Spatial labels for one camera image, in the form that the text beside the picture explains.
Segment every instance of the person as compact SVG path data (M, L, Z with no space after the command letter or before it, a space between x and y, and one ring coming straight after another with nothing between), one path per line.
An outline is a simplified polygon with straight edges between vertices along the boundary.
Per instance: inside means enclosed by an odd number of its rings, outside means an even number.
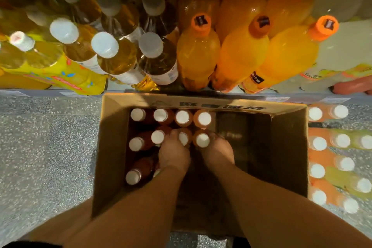
M227 140L211 134L201 150L207 168L224 188L252 247L372 247L360 231L307 198L243 172ZM178 131L159 151L160 173L76 233L64 247L166 247L176 199L190 165Z

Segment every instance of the cardboard box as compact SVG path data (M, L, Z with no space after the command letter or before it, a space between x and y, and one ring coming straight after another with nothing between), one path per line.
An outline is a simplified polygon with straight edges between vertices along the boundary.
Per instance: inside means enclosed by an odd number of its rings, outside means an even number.
M247 99L164 94L105 94L98 138L92 217L107 210L135 187L125 186L134 162L127 137L134 136L129 113L134 107L207 108L216 111L216 132L234 149L244 171L307 196L307 107ZM228 199L207 170L200 153L179 190L172 229L200 234L243 236Z

